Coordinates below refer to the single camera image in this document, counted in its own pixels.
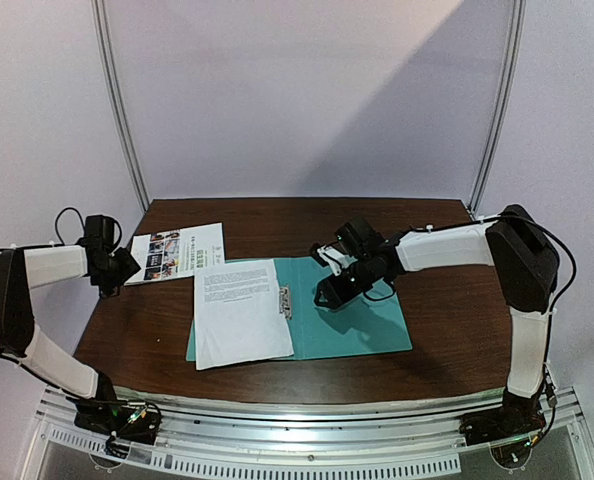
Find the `white printed paper sheet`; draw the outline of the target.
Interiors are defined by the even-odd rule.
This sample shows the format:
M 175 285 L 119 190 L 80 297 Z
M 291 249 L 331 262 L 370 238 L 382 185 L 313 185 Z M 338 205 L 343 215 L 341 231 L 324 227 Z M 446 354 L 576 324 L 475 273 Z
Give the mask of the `white printed paper sheet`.
M 199 371 L 294 354 L 271 259 L 199 270 L 195 274 L 193 325 Z

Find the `chrome folder clip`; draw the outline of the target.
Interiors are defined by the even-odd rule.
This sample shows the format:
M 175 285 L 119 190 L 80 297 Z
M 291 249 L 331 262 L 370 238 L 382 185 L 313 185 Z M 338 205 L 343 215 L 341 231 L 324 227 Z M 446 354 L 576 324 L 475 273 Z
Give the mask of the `chrome folder clip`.
M 292 296 L 289 286 L 279 287 L 279 311 L 287 321 L 292 319 Z

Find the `colourful printed leaflet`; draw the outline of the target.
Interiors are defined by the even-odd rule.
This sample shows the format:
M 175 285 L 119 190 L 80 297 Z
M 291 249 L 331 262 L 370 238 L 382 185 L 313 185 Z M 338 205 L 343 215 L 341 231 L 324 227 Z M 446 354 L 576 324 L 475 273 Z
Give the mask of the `colourful printed leaflet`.
M 224 262 L 223 226 L 213 223 L 136 235 L 130 253 L 140 270 L 125 286 L 190 278 Z

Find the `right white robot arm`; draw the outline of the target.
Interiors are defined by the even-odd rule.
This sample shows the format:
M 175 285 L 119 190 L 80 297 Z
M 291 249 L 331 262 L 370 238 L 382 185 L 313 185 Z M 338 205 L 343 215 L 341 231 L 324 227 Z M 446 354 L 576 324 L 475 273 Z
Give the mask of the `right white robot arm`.
M 557 298 L 560 257 L 552 237 L 520 205 L 500 214 L 442 228 L 427 226 L 390 238 L 357 217 L 346 222 L 328 245 L 314 245 L 313 258 L 330 269 L 320 280 L 314 303 L 338 310 L 367 296 L 377 282 L 393 285 L 405 274 L 483 265 L 495 269 L 512 322 L 507 392 L 516 397 L 494 415 L 494 427 L 514 436 L 533 417 L 526 400 L 545 380 L 549 336 Z

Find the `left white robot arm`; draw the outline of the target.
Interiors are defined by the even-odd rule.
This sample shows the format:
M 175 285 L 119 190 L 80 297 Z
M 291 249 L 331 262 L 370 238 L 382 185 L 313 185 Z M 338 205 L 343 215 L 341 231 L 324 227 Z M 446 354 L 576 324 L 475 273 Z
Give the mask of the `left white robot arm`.
M 0 359 L 10 361 L 39 380 L 79 401 L 89 402 L 88 419 L 105 434 L 125 426 L 125 412 L 116 405 L 112 381 L 59 346 L 40 326 L 33 292 L 58 283 L 86 278 L 102 299 L 119 294 L 140 271 L 129 250 L 120 245 L 119 222 L 97 214 L 83 221 L 82 236 L 73 244 L 0 248 Z

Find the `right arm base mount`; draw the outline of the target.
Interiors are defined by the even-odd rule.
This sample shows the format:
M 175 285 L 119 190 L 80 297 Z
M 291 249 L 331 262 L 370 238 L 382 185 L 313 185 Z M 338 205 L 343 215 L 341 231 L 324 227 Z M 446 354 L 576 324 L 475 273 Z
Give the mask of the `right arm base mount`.
M 476 445 L 515 436 L 522 438 L 536 431 L 526 442 L 527 447 L 536 446 L 550 432 L 557 406 L 555 391 L 547 385 L 545 395 L 551 408 L 551 418 L 546 421 L 540 403 L 541 395 L 542 391 L 538 390 L 526 398 L 505 388 L 500 407 L 462 415 L 459 433 L 465 437 L 468 445 Z

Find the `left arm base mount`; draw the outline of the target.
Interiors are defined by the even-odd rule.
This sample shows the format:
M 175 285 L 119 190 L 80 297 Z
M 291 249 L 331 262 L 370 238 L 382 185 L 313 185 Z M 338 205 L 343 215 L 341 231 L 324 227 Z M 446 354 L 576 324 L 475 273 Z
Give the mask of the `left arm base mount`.
M 103 452 L 126 459 L 133 443 L 154 445 L 161 426 L 162 412 L 145 400 L 99 400 L 67 396 L 77 410 L 78 428 L 106 436 Z

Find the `teal file folder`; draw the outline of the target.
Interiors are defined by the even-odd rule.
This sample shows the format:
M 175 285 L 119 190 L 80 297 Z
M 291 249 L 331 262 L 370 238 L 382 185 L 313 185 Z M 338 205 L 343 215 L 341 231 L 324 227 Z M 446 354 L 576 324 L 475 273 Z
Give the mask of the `teal file folder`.
M 411 350 L 412 342 L 396 296 L 381 302 L 359 296 L 337 311 L 320 308 L 314 304 L 314 297 L 324 272 L 315 260 L 271 260 L 279 287 L 290 287 L 293 308 L 292 319 L 287 322 L 294 354 L 276 359 L 307 360 Z M 195 364 L 193 322 L 186 358 Z

